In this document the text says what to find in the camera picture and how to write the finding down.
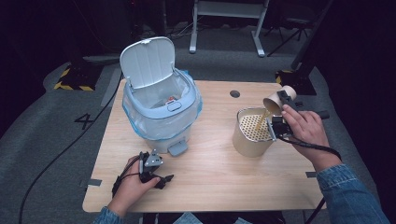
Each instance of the left hand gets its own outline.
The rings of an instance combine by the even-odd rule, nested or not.
[[[134,158],[135,157],[129,159],[126,166],[128,166]],[[139,162],[140,161],[136,161],[134,165],[129,168],[128,172],[126,172],[125,175],[130,176],[122,180],[116,195],[114,195],[113,200],[111,200],[107,206],[109,210],[115,212],[120,217],[125,217],[129,207],[136,203],[149,189],[154,188],[160,181],[159,177],[155,177],[147,183],[142,183],[139,178]]]

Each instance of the right hand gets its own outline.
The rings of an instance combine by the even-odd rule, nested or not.
[[[322,120],[317,113],[313,111],[297,112],[290,106],[283,105],[282,116],[291,127],[296,138],[310,144],[329,146],[329,140],[324,131]],[[340,159],[330,152],[297,145],[293,146],[312,162],[317,172],[341,164]]]

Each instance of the plastic bin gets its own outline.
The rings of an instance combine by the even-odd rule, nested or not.
[[[134,131],[159,153],[184,152],[203,102],[193,79],[175,68],[172,41],[136,42],[122,52],[120,66],[127,78],[122,107]]]

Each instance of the table hole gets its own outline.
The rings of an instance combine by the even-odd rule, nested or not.
[[[233,98],[238,98],[241,95],[241,93],[239,93],[239,91],[230,91],[230,95]]]

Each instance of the wrist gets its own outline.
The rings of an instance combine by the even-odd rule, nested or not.
[[[128,210],[128,207],[122,205],[121,203],[115,202],[115,200],[112,200],[108,204],[107,208],[117,214],[119,217],[125,217]]]
[[[332,153],[321,153],[311,162],[317,172],[342,164],[341,160]]]

